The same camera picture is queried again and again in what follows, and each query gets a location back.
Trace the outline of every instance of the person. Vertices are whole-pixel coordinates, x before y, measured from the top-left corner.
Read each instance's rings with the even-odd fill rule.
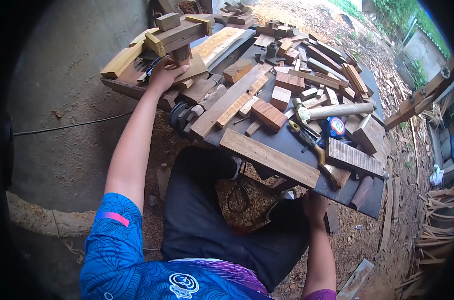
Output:
[[[145,177],[157,102],[188,66],[166,70],[164,57],[128,121],[107,175],[105,194],[85,242],[80,290],[86,299],[269,299],[308,244],[302,299],[335,299],[336,270],[323,224],[326,198],[308,193],[278,201],[267,225],[237,235],[222,217],[214,185],[235,179],[242,160],[187,147],[165,195],[163,261],[144,262]]]

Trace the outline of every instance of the black pants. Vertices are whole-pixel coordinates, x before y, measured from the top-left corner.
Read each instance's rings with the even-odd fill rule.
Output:
[[[165,196],[165,261],[216,258],[254,271],[271,293],[294,268],[309,243],[309,225],[300,199],[282,200],[271,222],[246,236],[224,220],[215,191],[219,179],[234,176],[236,165],[220,150],[183,149],[175,161]]]

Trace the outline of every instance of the pink stripe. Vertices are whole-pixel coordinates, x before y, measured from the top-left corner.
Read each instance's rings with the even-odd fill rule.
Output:
[[[112,213],[112,212],[99,212],[99,213],[97,213],[97,217],[95,219],[112,219],[115,221],[119,221],[125,227],[128,227],[128,224],[130,224],[129,220],[125,219],[118,213]]]

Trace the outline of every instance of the hand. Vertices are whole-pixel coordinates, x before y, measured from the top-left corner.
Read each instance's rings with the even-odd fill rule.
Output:
[[[327,198],[316,192],[308,192],[302,198],[304,214],[309,219],[311,226],[313,224],[324,226],[324,215],[327,209]]]
[[[172,86],[176,77],[187,72],[188,68],[190,68],[190,66],[185,65],[167,71],[165,67],[170,65],[175,65],[174,60],[166,56],[155,65],[150,74],[150,81],[148,82],[149,89],[153,89],[154,91],[163,94]]]

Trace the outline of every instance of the concrete floor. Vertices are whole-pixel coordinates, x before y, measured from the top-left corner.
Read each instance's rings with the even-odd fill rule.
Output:
[[[14,132],[111,117],[136,101],[104,87],[100,70],[147,26],[143,0],[57,1],[29,37],[9,88]],[[62,112],[58,119],[53,110]],[[65,212],[97,210],[111,155],[128,117],[14,140],[10,191]],[[15,230],[16,241],[47,289],[79,299],[78,255],[55,237]],[[69,239],[83,249],[84,237]]]

